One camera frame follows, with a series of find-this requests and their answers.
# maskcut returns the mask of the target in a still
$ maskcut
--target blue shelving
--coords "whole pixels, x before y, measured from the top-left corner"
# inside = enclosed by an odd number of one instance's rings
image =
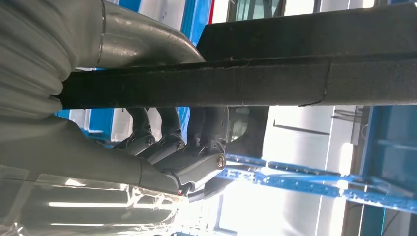
[[[339,173],[278,162],[265,162],[264,164],[257,158],[236,155],[228,155],[227,159],[244,165],[272,168],[279,170],[280,173],[264,175],[258,171],[245,171],[228,166],[217,176],[219,178],[247,181],[252,184],[333,198],[343,197],[348,201],[361,204],[417,213],[417,200],[407,189],[392,185],[377,177],[343,176]],[[346,188],[339,186],[340,181],[348,183],[345,185]]]

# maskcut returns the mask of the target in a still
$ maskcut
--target bolt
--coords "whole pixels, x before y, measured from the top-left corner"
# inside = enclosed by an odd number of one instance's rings
[[[217,168],[223,170],[226,167],[226,157],[223,154],[220,154],[217,157]]]
[[[183,149],[184,148],[184,142],[182,142],[182,141],[179,141],[178,143],[177,143],[177,150],[180,150],[180,149]]]
[[[155,142],[155,138],[154,137],[148,137],[145,140],[146,146],[151,146],[153,143]]]

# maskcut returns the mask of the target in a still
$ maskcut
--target fluorescent light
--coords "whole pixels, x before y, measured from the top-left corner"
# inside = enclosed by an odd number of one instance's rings
[[[52,223],[51,225],[56,225],[56,226],[103,226],[104,224],[62,224],[62,223]]]
[[[126,203],[68,203],[68,202],[49,202],[50,207],[97,207],[97,208],[127,208]],[[141,209],[161,209],[161,210],[173,210],[174,204],[151,204],[151,203],[137,203],[133,205],[133,208]]]
[[[109,208],[126,208],[126,203],[65,203],[49,202],[50,207],[109,207]]]
[[[114,224],[113,226],[140,226],[140,224]]]
[[[348,175],[351,172],[352,165],[352,155],[353,155],[353,144],[344,143],[340,148],[340,160],[339,160],[339,173],[342,175]],[[343,195],[344,190],[348,189],[349,183],[345,180],[339,180],[337,182],[337,187],[340,188],[339,194]],[[330,220],[330,233],[332,236],[342,235],[343,228],[343,219],[345,216],[345,206],[346,198],[335,198],[333,202],[333,208],[331,211],[331,220]]]
[[[371,8],[374,6],[374,0],[363,0],[363,8]]]
[[[340,149],[339,173],[348,175],[351,172],[353,144],[343,143]]]
[[[85,186],[85,184],[82,184],[82,183],[80,183],[80,182],[78,182],[78,181],[76,181],[76,180],[73,180],[73,179],[71,179],[71,178],[69,178],[69,179],[65,182],[65,185],[70,185],[70,186],[79,186],[79,187]]]

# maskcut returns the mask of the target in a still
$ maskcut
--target bright light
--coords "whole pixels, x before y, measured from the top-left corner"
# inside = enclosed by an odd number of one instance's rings
[[[71,178],[69,178],[69,179],[65,182],[65,185],[70,185],[70,186],[79,186],[79,187],[85,186],[85,184],[82,184],[82,183],[80,183],[80,182],[78,182],[78,181],[76,181],[76,180],[73,180],[73,179],[71,179]]]
[[[363,8],[371,8],[374,6],[374,0],[363,0]]]
[[[62,223],[52,223],[51,225],[55,225],[55,226],[103,226],[104,224],[62,224]]]
[[[340,149],[340,160],[339,160],[339,173],[342,175],[348,175],[351,172],[353,155],[353,144],[344,143]],[[337,187],[340,188],[339,194],[344,193],[343,189],[348,188],[349,183],[346,180],[339,180]],[[333,202],[333,208],[331,211],[331,222],[330,222],[330,233],[332,236],[342,235],[343,218],[345,215],[346,198],[335,198]]]
[[[67,203],[67,202],[49,202],[50,207],[99,207],[99,208],[127,208],[126,203]],[[173,210],[174,204],[150,204],[150,203],[138,203],[134,204],[133,208],[141,209],[161,209],[161,210]]]
[[[344,143],[340,149],[339,173],[347,176],[351,172],[353,144]]]

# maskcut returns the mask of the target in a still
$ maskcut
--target blue metal rack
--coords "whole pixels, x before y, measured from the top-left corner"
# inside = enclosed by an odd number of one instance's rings
[[[278,170],[279,173],[264,175],[258,171],[245,171],[228,166],[217,176],[219,178],[247,181],[252,184],[320,194],[327,197],[343,197],[348,201],[361,204],[417,213],[417,200],[413,198],[412,192],[377,177],[343,176],[339,173],[305,166],[279,162],[267,163],[264,160],[236,155],[227,155],[227,159],[229,162],[248,166],[271,168]],[[338,186],[337,183],[340,181],[348,183],[347,188]]]

